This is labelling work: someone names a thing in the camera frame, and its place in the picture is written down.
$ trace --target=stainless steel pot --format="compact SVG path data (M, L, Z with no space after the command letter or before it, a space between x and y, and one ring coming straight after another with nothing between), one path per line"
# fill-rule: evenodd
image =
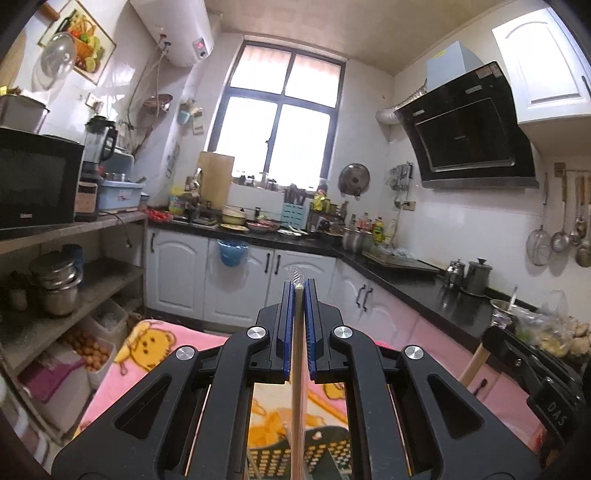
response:
M33 283L46 290L68 284L76 275L74 259L58 251L48 252L29 264Z
M55 290L39 289L39 299L43 309L50 315L63 317L76 309L78 300L78 284L82 281L82 275L78 274L74 280L62 285Z

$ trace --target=upper cabinet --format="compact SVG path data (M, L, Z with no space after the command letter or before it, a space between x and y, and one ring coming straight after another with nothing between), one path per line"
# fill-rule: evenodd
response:
M591 115L589 64L550 8L493 30L519 122Z
M551 8L493 29L522 130L542 155L589 150L591 67Z

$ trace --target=metal shelf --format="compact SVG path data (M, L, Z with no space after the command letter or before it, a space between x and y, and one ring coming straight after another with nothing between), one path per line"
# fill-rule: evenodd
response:
M0 338L3 339L5 359L14 374L22 372L45 348L78 321L143 274L144 269L141 267L112 258L99 258L85 265L84 286L78 296L79 307L67 317L46 317L47 314L35 308L22 313L7 312ZM6 331L9 328L19 330Z

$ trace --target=range hood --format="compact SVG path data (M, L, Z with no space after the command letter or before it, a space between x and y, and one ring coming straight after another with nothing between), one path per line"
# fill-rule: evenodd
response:
M497 62L396 110L425 188L539 188L529 139Z

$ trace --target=kitchen counter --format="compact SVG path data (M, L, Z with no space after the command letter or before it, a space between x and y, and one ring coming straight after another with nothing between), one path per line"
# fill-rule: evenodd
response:
M293 239L278 233L237 233L219 228L211 230L180 223L150 222L150 226L209 238L245 241L258 247L340 258L472 352L491 323L492 307L488 299L457 290L449 291L443 287L443 277L440 275L385 268L363 255L346 252L316 239Z

